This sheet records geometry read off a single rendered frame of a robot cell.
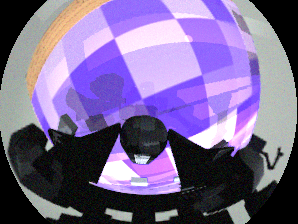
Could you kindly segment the pale blue flat rectangular block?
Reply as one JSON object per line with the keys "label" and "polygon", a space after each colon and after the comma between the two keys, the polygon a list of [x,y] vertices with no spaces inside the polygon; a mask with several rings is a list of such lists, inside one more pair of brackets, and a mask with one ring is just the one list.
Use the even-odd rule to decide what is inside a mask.
{"label": "pale blue flat rectangular block", "polygon": [[174,183],[180,183],[180,179],[178,179],[178,176],[177,177],[174,177]]}

